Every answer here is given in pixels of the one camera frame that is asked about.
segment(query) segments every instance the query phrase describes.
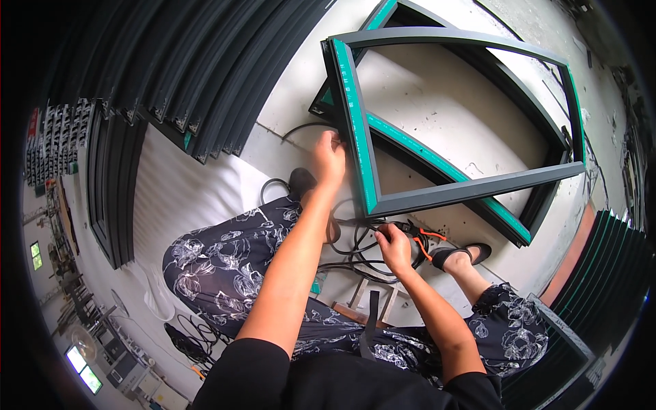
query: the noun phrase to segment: hand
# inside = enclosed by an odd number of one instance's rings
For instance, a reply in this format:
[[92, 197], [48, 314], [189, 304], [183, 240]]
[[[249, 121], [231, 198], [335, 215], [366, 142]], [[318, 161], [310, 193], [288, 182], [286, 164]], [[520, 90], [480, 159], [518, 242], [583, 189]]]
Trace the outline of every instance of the hand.
[[314, 148], [314, 165], [317, 184], [337, 188], [346, 172], [344, 143], [335, 131], [324, 131]]
[[380, 232], [374, 232], [374, 236], [380, 245], [382, 259], [392, 273], [397, 275], [408, 268], [412, 269], [408, 237], [394, 224], [380, 225], [378, 229]]

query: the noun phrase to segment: black sleeve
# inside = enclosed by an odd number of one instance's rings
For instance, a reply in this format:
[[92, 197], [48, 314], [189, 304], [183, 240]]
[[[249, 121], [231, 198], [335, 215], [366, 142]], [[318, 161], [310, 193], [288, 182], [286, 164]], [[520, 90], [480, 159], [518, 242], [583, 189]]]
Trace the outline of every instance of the black sleeve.
[[288, 372], [289, 356], [279, 346], [254, 338], [235, 340], [212, 366], [192, 409], [276, 408]]
[[460, 410], [503, 410], [501, 380], [498, 376], [469, 372], [451, 379], [446, 386]]

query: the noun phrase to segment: foot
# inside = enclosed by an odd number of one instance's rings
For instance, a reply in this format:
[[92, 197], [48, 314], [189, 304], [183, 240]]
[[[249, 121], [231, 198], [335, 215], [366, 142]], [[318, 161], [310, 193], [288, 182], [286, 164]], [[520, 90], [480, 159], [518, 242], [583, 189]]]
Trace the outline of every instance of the foot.
[[452, 272], [459, 266], [471, 266], [472, 261], [478, 259], [478, 257], [481, 255], [481, 248], [478, 246], [468, 246], [466, 249], [470, 254], [472, 254], [471, 258], [467, 252], [454, 252], [450, 254], [444, 260], [443, 267], [445, 272]]

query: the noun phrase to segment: window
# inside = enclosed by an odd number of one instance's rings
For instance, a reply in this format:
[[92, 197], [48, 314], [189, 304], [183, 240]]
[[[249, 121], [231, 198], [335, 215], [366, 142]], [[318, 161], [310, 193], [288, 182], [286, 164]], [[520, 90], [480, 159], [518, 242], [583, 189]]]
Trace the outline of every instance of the window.
[[32, 264], [34, 265], [34, 270], [39, 269], [43, 265], [41, 260], [41, 250], [39, 249], [39, 242], [32, 243], [30, 246], [32, 251]]
[[82, 381], [87, 385], [89, 390], [91, 390], [93, 394], [98, 393], [98, 390], [100, 390], [102, 387], [102, 382], [93, 373], [87, 364], [87, 361], [84, 360], [77, 347], [71, 347], [68, 352], [66, 352], [66, 357], [68, 358], [68, 361], [71, 362], [71, 365], [73, 365], [73, 368], [82, 378]]

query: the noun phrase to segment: black strap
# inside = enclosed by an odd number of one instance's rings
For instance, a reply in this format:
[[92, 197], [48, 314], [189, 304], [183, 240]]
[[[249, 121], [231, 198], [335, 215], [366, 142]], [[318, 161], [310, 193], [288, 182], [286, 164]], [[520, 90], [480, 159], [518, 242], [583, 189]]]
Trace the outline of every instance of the black strap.
[[360, 356], [365, 359], [376, 361], [369, 349], [373, 343], [373, 334], [376, 331], [376, 321], [378, 319], [378, 298], [380, 292], [369, 292], [369, 319], [365, 325], [365, 331], [360, 335]]

